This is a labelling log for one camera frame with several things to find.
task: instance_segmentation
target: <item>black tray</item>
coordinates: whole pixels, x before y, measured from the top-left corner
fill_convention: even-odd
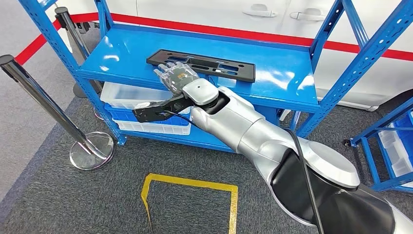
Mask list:
[[[167,62],[178,61],[188,64],[197,73],[242,80],[251,83],[255,82],[255,64],[253,63],[162,49],[146,59],[147,63],[156,66]]]

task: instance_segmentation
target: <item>blue shelving unit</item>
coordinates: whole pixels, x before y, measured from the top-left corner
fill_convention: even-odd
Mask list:
[[[309,118],[297,130],[299,136],[306,137],[413,20],[413,0],[402,0],[368,39],[352,2],[336,0],[312,45],[304,47],[114,23],[105,0],[95,0],[102,40],[79,66],[44,13],[45,8],[55,1],[19,1],[104,118],[119,144],[123,145],[126,136],[131,135],[224,151],[230,149],[196,127],[192,127],[189,136],[119,130],[88,81],[95,79],[165,90],[152,72],[153,66],[146,64],[146,58],[158,49],[251,62],[256,64],[255,83],[210,78],[217,86],[226,86],[253,103],[275,124],[278,124],[279,110],[282,109],[296,111],[292,128],[295,128],[301,112],[309,113]],[[318,102],[313,74],[321,50],[344,11],[352,24],[360,53],[324,99]]]
[[[405,140],[404,147],[406,148],[407,153],[410,156],[410,161],[412,161],[413,159],[413,150],[412,150],[413,148],[411,147],[411,144],[413,144],[413,134],[412,134],[413,133],[413,124],[412,124],[413,117],[411,114],[412,109],[413,109],[413,97],[407,100],[405,103],[403,103],[399,107],[397,107],[396,109],[394,109],[392,112],[388,113],[385,117],[383,117],[382,119],[377,121],[375,124],[373,124],[366,130],[364,130],[362,133],[350,139],[351,146],[353,147],[356,147],[358,144],[361,143],[364,154],[367,159],[367,163],[370,167],[370,171],[373,177],[374,185],[372,186],[372,188],[376,191],[399,190],[399,191],[413,193],[413,188],[402,186],[403,184],[413,181],[413,172],[404,174],[402,176],[397,176],[397,177],[395,176],[390,157],[387,154],[387,151],[383,146],[382,140],[380,139],[378,135],[380,131],[397,131],[397,134],[399,136],[404,136],[404,137],[401,137],[402,142]],[[391,123],[393,123],[395,126],[389,127],[389,124]],[[384,164],[386,165],[386,169],[390,177],[389,180],[386,180],[383,182],[380,181],[377,168],[373,160],[373,155],[370,150],[370,145],[368,142],[368,139],[370,138],[375,138],[378,142],[380,151],[384,159]]]

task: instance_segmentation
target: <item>stanchion post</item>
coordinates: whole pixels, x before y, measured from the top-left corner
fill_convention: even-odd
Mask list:
[[[86,60],[87,57],[90,55],[90,51],[85,41],[83,40],[79,30],[76,28],[76,25],[73,23],[72,18],[70,18],[68,9],[66,7],[58,7],[55,9],[55,13],[56,19],[59,21],[61,27],[66,29],[66,31],[69,33],[69,36],[75,43],[75,47],[82,55],[83,60]],[[100,81],[94,80],[94,86],[98,93],[102,92],[103,87]]]
[[[104,165],[112,158],[114,154],[112,137],[102,132],[85,135],[80,131],[13,56],[0,56],[0,67],[76,140],[70,150],[70,161],[75,167],[91,170]]]

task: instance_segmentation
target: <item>blue storage bin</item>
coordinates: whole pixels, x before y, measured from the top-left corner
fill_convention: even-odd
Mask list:
[[[413,116],[412,112],[407,114],[401,119],[394,122],[395,128],[413,128]],[[413,130],[396,131],[409,155],[410,163],[413,165]]]
[[[135,115],[132,113],[132,110],[113,108],[111,105],[107,103],[105,103],[105,109],[112,115],[112,118],[114,120],[138,122]],[[181,114],[181,115],[189,119],[191,114],[189,112],[187,114]],[[171,118],[164,120],[164,121],[155,121],[155,122],[150,122],[150,123],[167,124],[167,125],[175,125],[175,126],[188,126],[189,125],[188,121],[178,116],[172,116]]]

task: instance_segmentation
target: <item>shelf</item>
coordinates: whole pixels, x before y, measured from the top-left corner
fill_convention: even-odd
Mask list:
[[[213,135],[206,133],[193,125],[191,126],[190,134],[187,136],[173,134],[143,133],[123,130],[121,130],[121,133],[129,136],[144,137],[155,140],[168,141],[172,143],[209,148],[213,150],[233,152],[232,149],[230,149],[227,145],[222,143],[222,141],[218,140]]]
[[[256,64],[256,82],[214,78],[253,104],[319,109],[307,47],[115,24],[77,71],[90,79],[164,89],[146,58],[166,49]]]

